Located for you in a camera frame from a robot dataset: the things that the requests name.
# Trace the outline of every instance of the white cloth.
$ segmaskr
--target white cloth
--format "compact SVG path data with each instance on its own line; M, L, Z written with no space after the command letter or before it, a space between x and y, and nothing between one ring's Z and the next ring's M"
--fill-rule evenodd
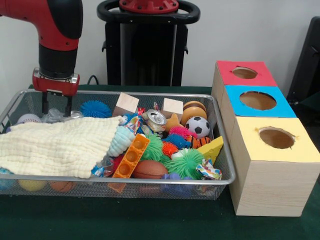
M89 178L107 154L121 117L29 122L0 135L0 167L18 175Z

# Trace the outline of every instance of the wire mesh basket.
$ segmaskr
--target wire mesh basket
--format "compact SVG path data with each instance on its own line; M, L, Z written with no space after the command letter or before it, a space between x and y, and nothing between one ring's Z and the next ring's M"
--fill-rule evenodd
M211 126L210 137L226 138L217 101L210 95L203 94L169 94L127 92L138 98L139 107L152 109L154 102L162 106L164 98L183 101L199 101L204 104ZM120 92L78 91L73 98L73 110L89 100L99 100L111 109L116 106ZM63 112L66 99L49 95L50 108ZM0 133L7 127L17 123L24 114L35 114L42 117L42 94L29 89L18 92L0 115ZM0 195L37 195L37 196L72 196L72 197L108 197L108 198L162 198L162 199L200 199L216 200L225 186L231 184L235 177L235 169L229 145L224 142L214 167L222 171L222 180L169 180L169 179L137 179L137 178L100 178L81 179L62 176L33 176L0 174ZM108 183L126 183L122 193L108 187Z

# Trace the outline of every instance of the orange spiky ball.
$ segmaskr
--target orange spiky ball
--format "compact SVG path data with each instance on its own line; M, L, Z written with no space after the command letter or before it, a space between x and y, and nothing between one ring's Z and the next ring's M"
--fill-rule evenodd
M172 154L178 152L178 148L176 145L172 144L171 142L163 142L162 152L164 155L171 157Z

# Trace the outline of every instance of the black and white ball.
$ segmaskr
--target black and white ball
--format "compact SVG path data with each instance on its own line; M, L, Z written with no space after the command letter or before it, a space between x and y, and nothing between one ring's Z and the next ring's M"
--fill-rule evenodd
M186 122L185 128L189 129L190 132L195 133L197 139L208 136L210 132L209 122L201 116L194 116L190 118Z

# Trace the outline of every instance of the black handle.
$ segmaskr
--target black handle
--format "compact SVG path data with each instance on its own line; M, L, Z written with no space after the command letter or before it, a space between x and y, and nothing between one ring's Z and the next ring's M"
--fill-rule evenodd
M178 1L179 9L187 13L140 14L129 11L110 11L119 7L119 0L107 0L97 7L98 17L107 23L120 24L193 24L200 19L200 9L193 3Z

